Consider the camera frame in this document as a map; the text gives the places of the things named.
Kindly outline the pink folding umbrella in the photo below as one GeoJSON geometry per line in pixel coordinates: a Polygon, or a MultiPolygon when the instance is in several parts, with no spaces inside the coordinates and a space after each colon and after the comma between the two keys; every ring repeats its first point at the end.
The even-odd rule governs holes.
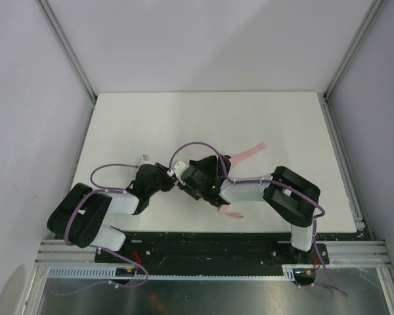
{"type": "Polygon", "coordinates": [[[181,178],[185,178],[184,181],[187,184],[210,180],[212,182],[210,195],[213,196],[213,204],[211,205],[216,207],[218,212],[224,216],[234,219],[243,219],[244,215],[242,213],[229,211],[230,202],[225,201],[219,196],[219,192],[221,191],[220,188],[221,185],[227,181],[226,176],[230,175],[230,170],[233,169],[234,166],[250,159],[266,148],[267,146],[264,142],[259,142],[255,146],[233,156],[221,155],[221,157],[219,157],[217,154],[213,154],[199,160],[190,160],[189,166],[192,171],[187,175],[182,175],[181,178]]]}

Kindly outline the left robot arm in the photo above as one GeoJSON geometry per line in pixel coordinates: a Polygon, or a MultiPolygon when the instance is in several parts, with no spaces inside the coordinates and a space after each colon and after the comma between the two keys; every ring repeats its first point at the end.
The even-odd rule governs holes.
{"type": "Polygon", "coordinates": [[[137,167],[135,179],[127,188],[99,188],[77,183],[51,213],[47,229],[66,244],[119,251],[127,239],[121,230],[104,223],[110,215],[140,215],[150,198],[170,191],[175,173],[159,163],[137,167]]]}

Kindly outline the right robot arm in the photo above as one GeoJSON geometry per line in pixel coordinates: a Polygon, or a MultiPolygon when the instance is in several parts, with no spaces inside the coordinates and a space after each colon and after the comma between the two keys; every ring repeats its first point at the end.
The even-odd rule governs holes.
{"type": "Polygon", "coordinates": [[[320,188],[289,168],[280,166],[262,177],[229,179],[178,162],[173,173],[181,190],[217,208],[244,201],[268,203],[290,224],[291,246],[304,252],[311,250],[320,188]]]}

